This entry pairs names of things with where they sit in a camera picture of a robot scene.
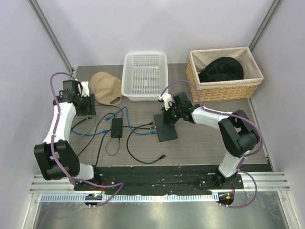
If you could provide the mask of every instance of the wooden table surface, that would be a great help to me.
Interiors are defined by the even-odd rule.
[[[76,78],[79,81],[90,81],[90,78],[97,72],[108,72],[113,76],[122,78],[122,65],[110,66],[80,66],[77,68]],[[168,75],[169,83],[180,79],[187,79],[186,77],[186,64],[169,64]],[[192,100],[190,86],[186,83],[177,83],[169,89],[170,94],[180,91],[186,92],[189,99]],[[204,102],[208,108],[220,111],[234,112],[238,109],[244,110],[250,120],[253,121],[253,116],[247,99],[228,100],[218,102]],[[139,126],[153,121],[153,115],[161,114],[162,104],[155,101],[131,101],[127,97],[122,99],[118,107],[126,106],[129,111],[131,125]],[[117,112],[115,107],[96,107],[96,122],[109,112]],[[77,116],[73,120],[73,124],[83,119]],[[76,131],[84,133],[92,125],[92,120],[87,120],[75,128]],[[124,125],[127,124],[126,111],[124,110]],[[101,122],[98,131],[110,129],[111,120]],[[176,131],[178,139],[168,142],[158,142],[157,135],[136,135],[133,134],[129,141],[129,149],[134,156],[142,161],[151,162],[156,160],[163,154],[167,157],[158,161],[155,165],[208,165],[220,164],[225,155],[225,147],[221,138],[219,130],[213,129],[208,126],[200,124],[192,124],[183,120],[179,120],[176,124]],[[98,166],[133,166],[143,165],[135,161],[128,154],[126,149],[126,139],[130,133],[129,128],[123,129],[123,138],[121,139],[120,149],[117,155],[109,156],[105,152],[105,146],[110,140],[110,133],[105,137],[101,155],[99,158]],[[70,139],[76,138],[77,135],[71,133]],[[84,164],[95,164],[96,156],[100,146],[102,135],[97,135],[86,150],[80,155],[80,161]],[[75,153],[79,153],[83,147],[90,141],[91,137],[82,136],[75,141],[70,142]],[[118,147],[118,139],[113,139],[107,150],[113,154]],[[257,155],[249,157],[245,163],[248,164],[263,164],[267,163],[263,151]]]

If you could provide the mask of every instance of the black power brick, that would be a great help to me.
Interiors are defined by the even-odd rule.
[[[113,118],[111,122],[111,138],[123,137],[123,119]]]

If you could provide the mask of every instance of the lavender wall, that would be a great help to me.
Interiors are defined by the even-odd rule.
[[[2,1],[0,34],[0,228],[19,229],[38,171],[33,148],[53,117],[49,77],[65,68],[27,1]]]
[[[161,51],[186,63],[190,50],[248,46],[272,0],[38,0],[73,66],[123,64]]]
[[[273,166],[305,216],[305,1],[283,1],[253,54],[264,81],[252,97]]]

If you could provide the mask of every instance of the white plastic basket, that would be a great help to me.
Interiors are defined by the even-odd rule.
[[[165,53],[132,52],[125,56],[122,76],[124,96],[130,100],[157,101],[166,86],[168,72]]]

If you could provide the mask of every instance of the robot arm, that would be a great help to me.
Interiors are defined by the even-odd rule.
[[[237,167],[243,157],[260,141],[255,128],[247,122],[235,118],[213,114],[203,110],[198,104],[192,105],[185,92],[179,92],[173,97],[164,93],[159,97],[164,102],[162,108],[164,121],[175,124],[180,118],[193,124],[204,124],[220,130],[226,153],[216,170],[216,181],[221,187],[231,185],[237,174]],[[247,118],[245,112],[238,110],[233,114]]]
[[[91,165],[79,162],[75,152],[69,144],[71,125],[76,115],[95,115],[94,95],[89,94],[88,82],[76,80],[63,81],[63,90],[57,96],[60,103],[61,118],[54,138],[56,154],[61,164],[72,177],[90,180],[94,178],[94,169]],[[43,143],[36,145],[34,154],[40,167],[43,178],[46,180],[61,179],[65,174],[56,164],[51,153],[51,136],[57,119],[58,108],[54,105],[54,116],[50,130]]]

